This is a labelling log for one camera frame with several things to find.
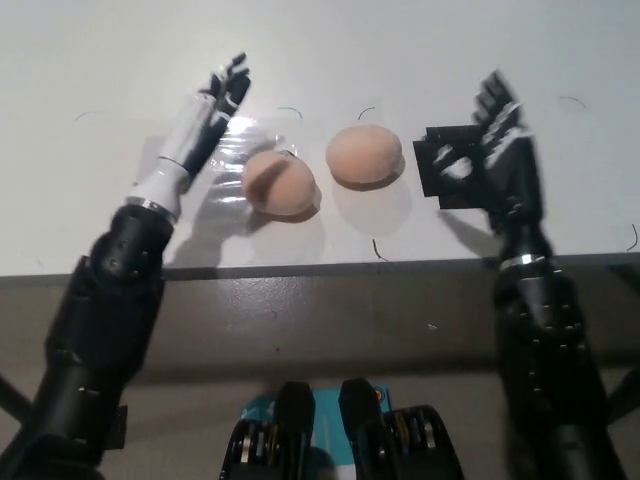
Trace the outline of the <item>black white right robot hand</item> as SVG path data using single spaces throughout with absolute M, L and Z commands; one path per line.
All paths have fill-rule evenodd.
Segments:
M 523 120 L 523 106 L 498 70 L 481 82 L 475 102 L 483 189 L 490 228 L 501 242 L 499 259 L 551 258 L 553 250 L 542 229 L 536 143 Z

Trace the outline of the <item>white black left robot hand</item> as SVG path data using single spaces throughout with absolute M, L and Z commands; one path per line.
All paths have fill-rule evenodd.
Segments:
M 188 98 L 126 207 L 148 210 L 171 225 L 179 220 L 181 198 L 214 154 L 251 86 L 246 58 L 244 52 L 234 56 Z

